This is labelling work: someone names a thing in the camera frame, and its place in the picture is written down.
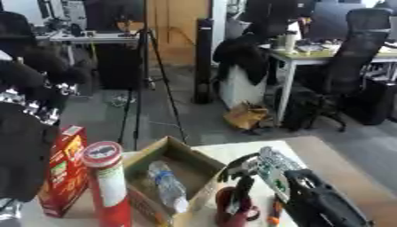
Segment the can lid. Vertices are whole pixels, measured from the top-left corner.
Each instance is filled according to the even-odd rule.
[[[102,168],[114,164],[122,154],[119,144],[103,141],[92,144],[82,152],[82,161],[88,167]]]

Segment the cardboard piece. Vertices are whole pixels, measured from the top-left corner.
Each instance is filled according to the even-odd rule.
[[[156,186],[147,177],[149,165],[156,160],[165,161],[186,187],[190,204],[187,212],[176,214],[162,204]],[[124,161],[132,206],[160,226],[189,226],[194,213],[218,191],[216,178],[223,168],[224,164],[191,150],[172,137],[165,137]]]
[[[234,127],[249,130],[268,114],[268,110],[264,107],[243,102],[231,108],[223,118]]]
[[[87,188],[87,170],[82,163],[82,150],[87,146],[83,127],[62,130],[51,148],[50,165],[38,193],[46,215],[62,217]]]

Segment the black jacket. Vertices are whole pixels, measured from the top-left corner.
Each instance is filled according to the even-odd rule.
[[[246,71],[252,85],[260,83],[268,72],[267,54],[258,47],[254,35],[223,41],[215,50],[214,61],[220,63],[219,81],[225,80],[235,65]]]

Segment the tower speaker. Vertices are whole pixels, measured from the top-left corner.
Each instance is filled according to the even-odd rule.
[[[212,19],[197,20],[196,70],[193,103],[207,104],[211,97],[211,48],[214,21]]]

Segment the mesh chair back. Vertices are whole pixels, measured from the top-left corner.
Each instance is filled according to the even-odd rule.
[[[35,35],[25,16],[0,12],[0,49],[13,57],[21,56],[27,46],[36,46]]]
[[[349,32],[339,51],[326,67],[327,93],[349,94],[362,86],[362,70],[378,54],[390,34],[391,12],[384,9],[350,11]]]

